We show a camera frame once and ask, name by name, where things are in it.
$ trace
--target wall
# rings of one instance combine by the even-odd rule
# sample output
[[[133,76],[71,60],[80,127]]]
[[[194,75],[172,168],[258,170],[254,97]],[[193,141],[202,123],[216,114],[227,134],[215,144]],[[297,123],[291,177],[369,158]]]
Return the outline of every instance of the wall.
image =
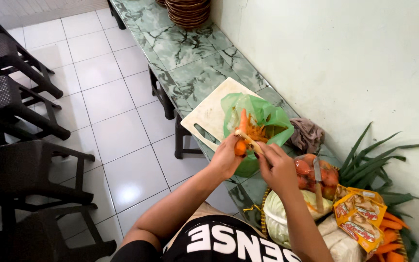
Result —
[[[342,160],[364,146],[419,143],[419,0],[213,0],[211,17]],[[419,196],[419,149],[386,170]],[[401,205],[419,242],[419,201]]]
[[[107,7],[106,0],[0,0],[0,24],[25,27]]]

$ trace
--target bag of tomatoes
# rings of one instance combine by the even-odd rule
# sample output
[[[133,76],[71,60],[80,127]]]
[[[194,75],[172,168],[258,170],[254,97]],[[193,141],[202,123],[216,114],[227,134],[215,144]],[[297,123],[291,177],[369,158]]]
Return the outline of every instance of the bag of tomatoes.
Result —
[[[300,189],[315,192],[315,169],[313,160],[316,158],[313,154],[305,154],[294,158],[295,169],[297,170],[298,187]],[[327,161],[319,160],[319,169],[321,170],[321,191],[325,199],[333,200],[336,187],[339,183],[339,173],[334,166]]]

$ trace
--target black shirt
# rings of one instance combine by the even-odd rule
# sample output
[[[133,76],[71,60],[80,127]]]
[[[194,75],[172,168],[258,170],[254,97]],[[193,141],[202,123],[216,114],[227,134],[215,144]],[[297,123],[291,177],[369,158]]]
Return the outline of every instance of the black shirt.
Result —
[[[111,262],[253,261],[299,262],[292,251],[259,237],[248,224],[225,215],[208,215],[188,222],[171,248],[161,254],[147,241],[123,246]]]

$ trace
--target white cutting board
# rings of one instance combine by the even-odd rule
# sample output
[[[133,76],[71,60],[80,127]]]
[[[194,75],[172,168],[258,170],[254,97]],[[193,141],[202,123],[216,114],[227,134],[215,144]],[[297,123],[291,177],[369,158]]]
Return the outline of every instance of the white cutting board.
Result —
[[[230,93],[244,93],[261,98],[247,87],[244,87],[239,82],[228,77],[181,122],[183,127],[205,143],[205,145],[209,146],[213,151],[216,151],[218,145],[203,137],[194,125],[196,123],[199,124],[217,140],[224,140],[224,111],[221,108],[221,99]]]

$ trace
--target left hand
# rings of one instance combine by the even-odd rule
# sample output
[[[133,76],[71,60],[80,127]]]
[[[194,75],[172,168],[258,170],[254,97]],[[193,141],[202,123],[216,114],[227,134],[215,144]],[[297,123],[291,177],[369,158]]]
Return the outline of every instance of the left hand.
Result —
[[[223,180],[229,179],[243,160],[243,157],[236,156],[234,152],[234,147],[239,140],[241,140],[241,138],[234,134],[230,134],[218,146],[218,149],[208,165],[208,168],[220,173]]]

